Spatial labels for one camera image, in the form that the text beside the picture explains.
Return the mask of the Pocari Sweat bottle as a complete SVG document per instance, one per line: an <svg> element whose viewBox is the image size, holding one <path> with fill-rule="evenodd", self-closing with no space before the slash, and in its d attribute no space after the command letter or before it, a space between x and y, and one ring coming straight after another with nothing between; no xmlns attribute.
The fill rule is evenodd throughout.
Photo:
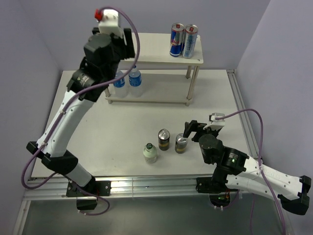
<svg viewBox="0 0 313 235"><path fill-rule="evenodd" d="M125 83L125 78L121 78L120 80L114 82L113 84L115 89L115 95L118 98L125 98L128 94L128 88Z"/></svg>
<svg viewBox="0 0 313 235"><path fill-rule="evenodd" d="M131 94L134 97L142 96L143 94L142 78L141 72L138 70L137 66L133 66L128 76Z"/></svg>

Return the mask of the green cap glass bottle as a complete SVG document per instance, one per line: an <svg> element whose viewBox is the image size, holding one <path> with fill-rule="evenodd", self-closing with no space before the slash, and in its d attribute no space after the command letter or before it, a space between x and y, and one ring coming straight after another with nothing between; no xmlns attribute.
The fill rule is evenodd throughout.
<svg viewBox="0 0 313 235"><path fill-rule="evenodd" d="M157 149L152 143L147 143L143 149L143 156L147 163L153 164L157 160Z"/></svg>

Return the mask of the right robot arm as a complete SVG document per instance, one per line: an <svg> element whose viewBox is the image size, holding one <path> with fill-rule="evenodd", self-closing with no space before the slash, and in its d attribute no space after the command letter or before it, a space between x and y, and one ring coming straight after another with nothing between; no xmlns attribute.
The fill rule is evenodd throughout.
<svg viewBox="0 0 313 235"><path fill-rule="evenodd" d="M217 138L221 127L213 127L196 120L186 122L183 136L192 138L201 149L203 161L215 165L210 177L196 179L199 193L217 194L229 190L243 190L269 199L279 200L283 209L305 215L310 203L308 192L311 178L290 176L279 172L237 149L223 145Z"/></svg>

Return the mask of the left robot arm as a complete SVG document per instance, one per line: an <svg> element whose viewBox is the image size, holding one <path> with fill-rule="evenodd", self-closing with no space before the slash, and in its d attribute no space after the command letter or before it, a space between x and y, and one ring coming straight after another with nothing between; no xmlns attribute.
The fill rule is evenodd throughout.
<svg viewBox="0 0 313 235"><path fill-rule="evenodd" d="M27 144L27 150L46 168L75 182L83 195L96 191L96 180L67 150L68 143L84 115L115 81L119 62L138 59L139 51L129 28L121 37L95 32L84 45L85 56L67 84L58 113L45 133Z"/></svg>

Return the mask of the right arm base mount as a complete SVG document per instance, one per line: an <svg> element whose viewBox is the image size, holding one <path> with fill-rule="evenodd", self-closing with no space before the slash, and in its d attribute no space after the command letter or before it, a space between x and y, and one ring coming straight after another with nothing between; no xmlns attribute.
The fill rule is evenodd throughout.
<svg viewBox="0 0 313 235"><path fill-rule="evenodd" d="M224 211L240 199L238 189L229 189L224 184L214 183L212 177L197 177L197 193L208 194L210 206L215 210Z"/></svg>

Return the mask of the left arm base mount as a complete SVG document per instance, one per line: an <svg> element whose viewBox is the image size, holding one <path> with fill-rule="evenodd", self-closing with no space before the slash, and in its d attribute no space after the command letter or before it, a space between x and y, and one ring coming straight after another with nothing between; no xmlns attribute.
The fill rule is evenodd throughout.
<svg viewBox="0 0 313 235"><path fill-rule="evenodd" d="M111 181L92 180L85 187L79 187L74 182L69 182L66 197L76 198L76 208L81 211L94 210L100 201L95 196L110 196Z"/></svg>

